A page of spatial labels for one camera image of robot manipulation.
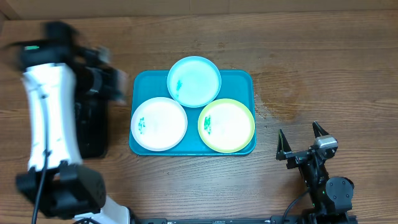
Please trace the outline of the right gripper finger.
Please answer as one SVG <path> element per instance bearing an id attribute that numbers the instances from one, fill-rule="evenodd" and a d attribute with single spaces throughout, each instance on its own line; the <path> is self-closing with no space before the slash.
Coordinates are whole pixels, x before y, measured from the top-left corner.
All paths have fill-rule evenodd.
<path id="1" fill-rule="evenodd" d="M 278 132 L 278 145 L 277 145 L 277 156 L 284 156 L 286 154 L 291 153 L 292 150 L 290 148 L 289 143 L 287 142 L 287 139 L 283 133 L 283 131 L 280 129 Z"/>
<path id="2" fill-rule="evenodd" d="M 326 136 L 329 135 L 328 132 L 326 132 L 319 124 L 317 121 L 314 121 L 312 123 L 313 127 L 313 132 L 316 138 L 321 137 L 321 136 Z"/>

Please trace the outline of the white plate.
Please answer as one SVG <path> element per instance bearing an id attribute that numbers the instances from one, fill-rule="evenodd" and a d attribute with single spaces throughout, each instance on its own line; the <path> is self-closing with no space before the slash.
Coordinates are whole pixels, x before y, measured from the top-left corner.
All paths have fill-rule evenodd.
<path id="1" fill-rule="evenodd" d="M 134 140 L 144 149 L 160 152 L 176 146 L 187 132 L 185 110 L 175 100 L 155 97 L 140 104 L 131 118 Z"/>

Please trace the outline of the light blue plate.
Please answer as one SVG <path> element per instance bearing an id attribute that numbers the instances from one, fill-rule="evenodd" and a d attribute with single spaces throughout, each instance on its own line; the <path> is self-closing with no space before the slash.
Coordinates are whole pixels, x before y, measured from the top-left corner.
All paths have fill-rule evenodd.
<path id="1" fill-rule="evenodd" d="M 221 73 L 205 57 L 185 57 L 169 70 L 167 88 L 171 97 L 181 105 L 199 108 L 213 101 L 220 92 Z"/>

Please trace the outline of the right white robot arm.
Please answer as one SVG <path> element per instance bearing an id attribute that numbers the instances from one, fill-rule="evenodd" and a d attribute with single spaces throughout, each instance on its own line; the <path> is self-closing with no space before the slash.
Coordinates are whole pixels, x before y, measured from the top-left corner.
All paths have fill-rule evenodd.
<path id="1" fill-rule="evenodd" d="M 271 219 L 272 223 L 357 223 L 355 216 L 349 216 L 353 207 L 354 183 L 346 177 L 330 177 L 325 162 L 335 156 L 338 141 L 326 132 L 316 121 L 312 123 L 314 143 L 307 150 L 293 152 L 283 131 L 278 133 L 276 159 L 286 160 L 288 169 L 297 168 L 306 190 L 286 208 L 281 217 Z M 296 215 L 289 215 L 292 207 L 304 196 L 309 195 L 312 208 Z"/>

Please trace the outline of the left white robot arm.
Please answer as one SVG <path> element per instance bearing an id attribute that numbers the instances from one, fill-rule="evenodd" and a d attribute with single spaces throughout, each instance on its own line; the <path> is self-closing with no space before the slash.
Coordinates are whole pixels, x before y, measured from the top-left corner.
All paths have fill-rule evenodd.
<path id="1" fill-rule="evenodd" d="M 78 31 L 45 22 L 39 40 L 14 42 L 16 67 L 27 93 L 32 144 L 18 191 L 32 219 L 75 223 L 134 223 L 131 210 L 107 193 L 102 175 L 86 166 L 108 146 L 108 103 L 124 103 L 127 76 L 109 64 L 108 51 L 81 46 Z"/>

